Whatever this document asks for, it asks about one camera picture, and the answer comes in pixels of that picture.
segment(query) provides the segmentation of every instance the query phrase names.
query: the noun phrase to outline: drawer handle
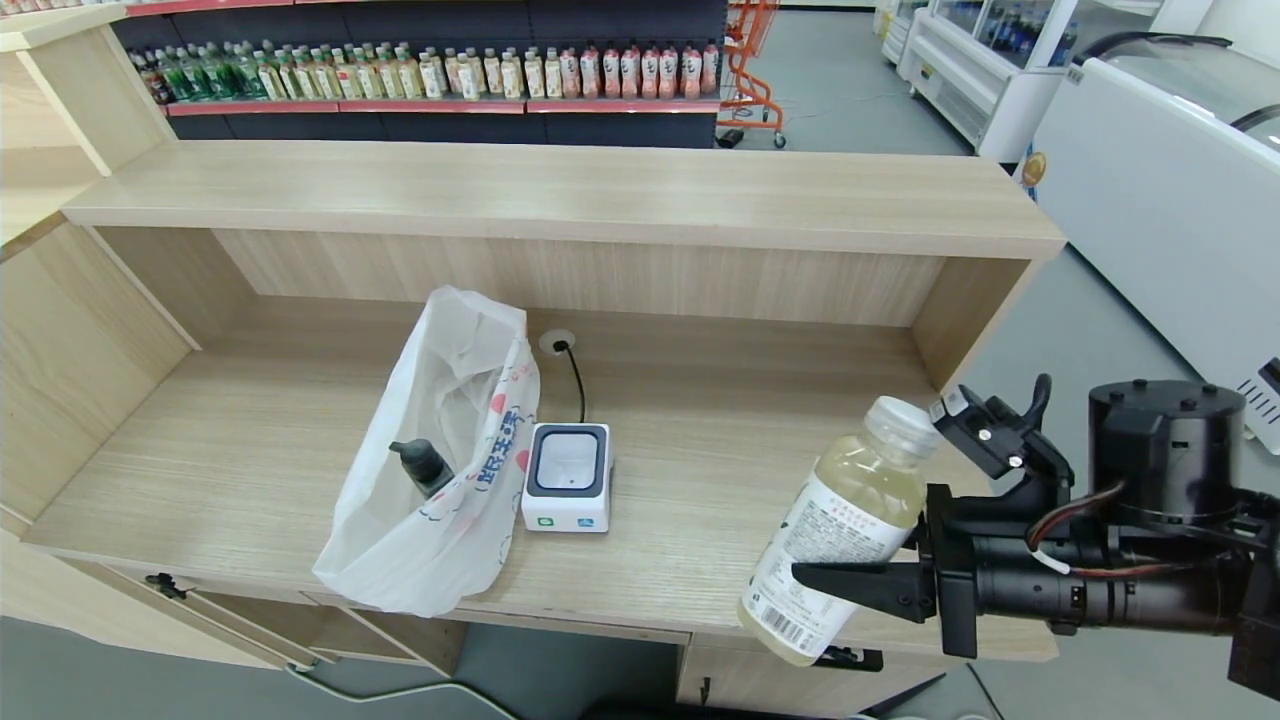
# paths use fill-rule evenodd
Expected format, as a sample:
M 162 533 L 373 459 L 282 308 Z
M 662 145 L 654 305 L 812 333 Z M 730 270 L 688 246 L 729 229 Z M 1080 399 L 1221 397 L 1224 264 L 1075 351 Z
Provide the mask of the drawer handle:
M 814 667 L 879 673 L 884 669 L 884 653 L 878 650 L 854 651 L 847 647 L 827 646 L 827 652 L 814 662 Z
M 168 597 L 169 600 L 187 600 L 187 591 L 178 589 L 178 584 L 173 582 L 173 575 L 169 573 L 156 573 L 155 575 L 147 575 L 143 579 L 148 585 L 154 587 L 157 593 Z

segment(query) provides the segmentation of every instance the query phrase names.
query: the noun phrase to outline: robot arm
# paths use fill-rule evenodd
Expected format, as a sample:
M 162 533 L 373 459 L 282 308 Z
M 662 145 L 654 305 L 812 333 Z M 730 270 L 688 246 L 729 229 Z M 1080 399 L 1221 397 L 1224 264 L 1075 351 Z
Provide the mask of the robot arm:
M 796 564 L 800 583 L 897 618 L 938 615 L 942 650 L 977 657 L 978 615 L 1057 634 L 1125 626 L 1231 634 L 1228 676 L 1280 700 L 1280 500 L 1236 487 L 1244 398 L 1216 386 L 1133 380 L 1089 393 L 1089 488 L 1041 433 L 1048 375 L 1019 415 L 960 386 L 934 425 L 1000 497 L 929 484 L 919 562 Z

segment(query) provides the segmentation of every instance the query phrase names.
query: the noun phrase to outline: barcode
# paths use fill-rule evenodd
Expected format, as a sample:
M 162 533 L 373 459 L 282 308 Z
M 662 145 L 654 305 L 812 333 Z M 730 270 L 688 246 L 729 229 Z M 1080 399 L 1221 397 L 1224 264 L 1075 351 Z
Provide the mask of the barcode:
M 773 628 L 773 630 L 782 635 L 782 639 L 788 643 L 795 644 L 795 642 L 800 639 L 800 635 L 804 633 L 804 628 L 788 620 L 786 615 L 780 612 L 778 609 L 772 605 L 764 606 L 763 618 L 764 624 Z

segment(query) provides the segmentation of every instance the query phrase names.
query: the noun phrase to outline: white chest freezer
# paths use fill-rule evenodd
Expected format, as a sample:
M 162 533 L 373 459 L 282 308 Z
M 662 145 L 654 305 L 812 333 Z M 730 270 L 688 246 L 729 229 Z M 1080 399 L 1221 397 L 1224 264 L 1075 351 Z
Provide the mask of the white chest freezer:
M 1014 177 L 1280 455 L 1280 69 L 1229 45 L 1094 45 Z

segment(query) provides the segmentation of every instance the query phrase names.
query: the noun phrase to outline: gray floor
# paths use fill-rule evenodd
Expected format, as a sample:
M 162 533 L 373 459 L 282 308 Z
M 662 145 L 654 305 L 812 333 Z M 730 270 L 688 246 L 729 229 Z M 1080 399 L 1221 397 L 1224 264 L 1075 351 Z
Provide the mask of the gray floor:
M 791 113 L 790 149 L 968 152 L 924 104 L 900 95 L 905 85 L 881 60 L 868 27 L 869 15 L 861 14 L 780 15 L 755 69 L 773 83 Z M 772 151 L 772 137 L 753 133 L 744 147 Z M 966 382 L 979 393 L 1001 395 L 1016 406 L 1027 401 L 1038 372 L 1055 377 L 1046 429 L 1076 468 L 1084 466 L 1084 396 L 1092 386 L 1138 375 L 1190 377 L 1070 252 L 1047 264 Z M 1276 457 L 1257 443 L 1248 446 L 1243 484 L 1280 493 L 1277 470 Z M 1274 703 L 1224 679 L 1228 641 L 1221 638 L 1089 630 L 1062 639 L 1060 648 L 1061 657 L 1042 665 L 975 664 L 1004 717 L 1276 716 Z M 431 679 L 403 666 L 352 661 L 321 673 L 360 692 Z M 669 698 L 675 653 L 649 643 L 477 626 L 468 637 L 460 676 L 530 720 L 570 720 L 603 697 Z M 952 673 L 902 712 L 933 720 L 964 712 L 996 717 L 968 671 Z M 124 720 L 147 714 L 184 720 L 493 716 L 466 698 L 443 693 L 348 705 L 283 673 L 111 648 L 65 632 L 0 620 L 4 720 Z

